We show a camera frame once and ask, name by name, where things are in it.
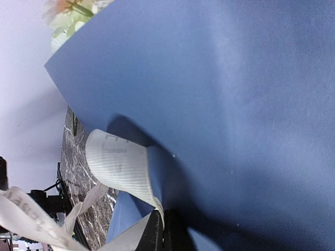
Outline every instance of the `white wall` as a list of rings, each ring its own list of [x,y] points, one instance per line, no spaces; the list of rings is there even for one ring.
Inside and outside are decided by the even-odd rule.
[[[1,0],[0,7],[0,156],[9,186],[25,192],[55,182],[66,112],[43,66],[52,36],[43,3]]]

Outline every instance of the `blue surface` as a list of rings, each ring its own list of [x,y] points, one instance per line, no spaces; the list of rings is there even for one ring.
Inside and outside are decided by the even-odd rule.
[[[163,148],[171,165],[150,172],[165,208],[216,245],[335,250],[334,14],[331,1],[115,0],[46,68],[87,131]],[[113,219],[134,223],[120,196]]]

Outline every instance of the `granite countertop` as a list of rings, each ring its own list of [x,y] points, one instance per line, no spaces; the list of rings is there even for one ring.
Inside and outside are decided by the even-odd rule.
[[[88,133],[78,121],[76,134],[73,133],[72,111],[66,113],[60,173],[68,188],[72,205],[83,201],[87,192],[97,184],[87,165],[85,144]],[[102,200],[96,202],[78,218],[91,250],[97,250],[106,242],[107,231],[114,210],[118,191],[110,188]]]

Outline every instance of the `black cord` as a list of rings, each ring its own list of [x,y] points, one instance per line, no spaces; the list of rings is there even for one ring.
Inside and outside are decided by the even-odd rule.
[[[58,179],[54,185],[52,185],[51,187],[48,187],[47,189],[43,190],[43,192],[49,191],[50,189],[52,189],[54,187],[57,187],[60,183],[61,183],[61,181]]]

